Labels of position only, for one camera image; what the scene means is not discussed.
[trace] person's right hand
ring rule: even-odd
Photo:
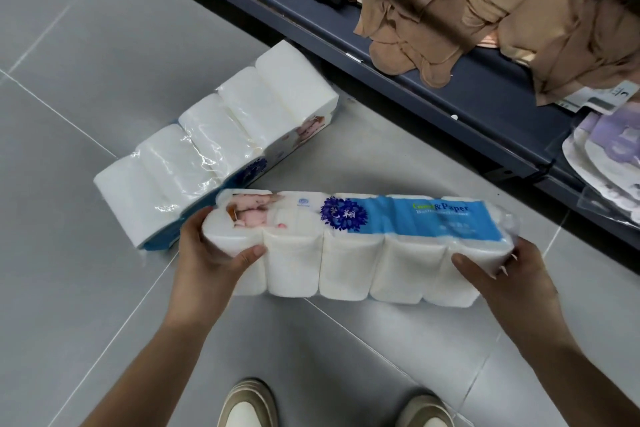
[[[482,294],[524,357],[548,344],[577,348],[538,247],[518,237],[513,254],[515,258],[511,257],[504,266],[506,273],[495,278],[465,255],[455,253],[451,260]]]

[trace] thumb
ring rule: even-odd
[[[247,248],[238,253],[231,261],[231,268],[237,271],[240,275],[244,273],[255,261],[257,261],[262,255],[267,252],[267,247],[264,245],[256,245],[251,248]]]
[[[461,253],[454,253],[451,256],[451,261],[462,274],[462,277],[471,282],[471,285],[476,287],[483,296],[490,292],[493,279],[476,262]]]

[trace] beige shoe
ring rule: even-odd
[[[218,427],[278,427],[276,402],[267,385],[249,379],[233,387],[222,406]]]
[[[396,427],[453,427],[453,419],[439,398],[420,395],[404,407]]]

